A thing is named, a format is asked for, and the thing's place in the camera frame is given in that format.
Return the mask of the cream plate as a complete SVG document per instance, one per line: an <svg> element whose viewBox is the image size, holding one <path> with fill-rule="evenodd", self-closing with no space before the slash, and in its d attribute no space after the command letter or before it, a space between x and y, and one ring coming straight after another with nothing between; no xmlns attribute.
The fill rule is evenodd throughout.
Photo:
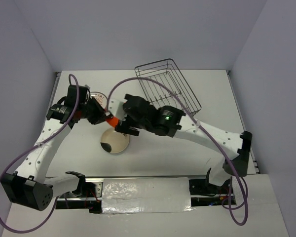
<svg viewBox="0 0 296 237"><path fill-rule="evenodd" d="M119 133L113 128L107 129L101 136L100 145L102 149L110 154L123 152L130 143L130 137L127 134Z"/></svg>

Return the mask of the red patterned white plate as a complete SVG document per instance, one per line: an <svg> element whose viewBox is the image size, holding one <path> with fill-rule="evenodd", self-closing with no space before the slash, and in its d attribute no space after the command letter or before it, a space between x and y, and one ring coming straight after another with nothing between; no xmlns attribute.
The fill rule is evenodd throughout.
<svg viewBox="0 0 296 237"><path fill-rule="evenodd" d="M95 98L97 102L105 109L107 106L108 98L105 94L98 92L98 91L93 91L91 92L91 97Z"/></svg>

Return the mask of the wire dish rack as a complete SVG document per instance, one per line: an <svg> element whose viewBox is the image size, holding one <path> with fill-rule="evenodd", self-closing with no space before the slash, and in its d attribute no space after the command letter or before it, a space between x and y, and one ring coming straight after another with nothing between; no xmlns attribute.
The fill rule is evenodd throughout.
<svg viewBox="0 0 296 237"><path fill-rule="evenodd" d="M167 87L192 115L201 110L199 100L173 59L167 58L138 65L134 71L137 77L149 78ZM182 108L176 99L160 85L142 79L139 80L139 84L146 99L156 108L163 106Z"/></svg>

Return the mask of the orange plate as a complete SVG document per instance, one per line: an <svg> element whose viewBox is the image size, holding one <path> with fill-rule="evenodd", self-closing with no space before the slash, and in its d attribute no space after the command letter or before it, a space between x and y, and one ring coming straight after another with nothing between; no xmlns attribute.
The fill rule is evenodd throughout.
<svg viewBox="0 0 296 237"><path fill-rule="evenodd" d="M113 128L116 128L119 125L119 119L116 117L106 118L105 121Z"/></svg>

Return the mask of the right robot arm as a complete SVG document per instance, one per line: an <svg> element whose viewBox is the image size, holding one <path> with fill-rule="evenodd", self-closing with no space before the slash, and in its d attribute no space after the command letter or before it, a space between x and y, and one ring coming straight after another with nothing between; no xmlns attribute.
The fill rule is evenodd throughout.
<svg viewBox="0 0 296 237"><path fill-rule="evenodd" d="M155 108L139 96L125 95L125 100L108 99L107 110L118 124L115 130L138 136L145 130L157 136L167 136L194 142L222 153L223 158L210 167L205 189L216 193L231 176L245 177L248 173L252 134L233 133L196 120L183 110L172 106Z"/></svg>

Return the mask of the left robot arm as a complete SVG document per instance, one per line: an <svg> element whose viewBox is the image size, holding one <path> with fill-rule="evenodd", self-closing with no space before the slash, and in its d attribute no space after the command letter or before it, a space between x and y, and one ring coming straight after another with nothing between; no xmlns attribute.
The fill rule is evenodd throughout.
<svg viewBox="0 0 296 237"><path fill-rule="evenodd" d="M92 125L102 123L105 110L91 97L88 87L70 85L67 95L49 108L35 149L26 154L12 174L5 172L0 180L12 203L43 211L55 197L65 193L81 197L86 193L85 175L81 173L67 171L60 176L46 176L61 143L81 119Z"/></svg>

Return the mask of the silver foil sheet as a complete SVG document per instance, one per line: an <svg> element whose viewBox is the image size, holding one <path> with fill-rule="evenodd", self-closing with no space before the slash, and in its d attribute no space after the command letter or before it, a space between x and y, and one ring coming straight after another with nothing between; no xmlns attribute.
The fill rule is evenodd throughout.
<svg viewBox="0 0 296 237"><path fill-rule="evenodd" d="M104 214L191 211L189 180L183 178L105 179Z"/></svg>

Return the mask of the black mounting rail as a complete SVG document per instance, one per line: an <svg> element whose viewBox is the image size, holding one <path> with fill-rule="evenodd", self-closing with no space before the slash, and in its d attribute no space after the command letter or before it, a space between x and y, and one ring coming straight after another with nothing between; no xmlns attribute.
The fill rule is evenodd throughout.
<svg viewBox="0 0 296 237"><path fill-rule="evenodd" d="M183 178L180 176L155 176L155 177L111 177L87 178L84 194L75 196L72 193L62 195L57 202L57 209L85 209L89 213L104 214L102 212L102 192L105 179L143 179L143 178ZM221 203L231 202L236 204L230 180L221 186L207 183L205 177L185 177L189 180L189 191L192 210L200 206L216 206Z"/></svg>

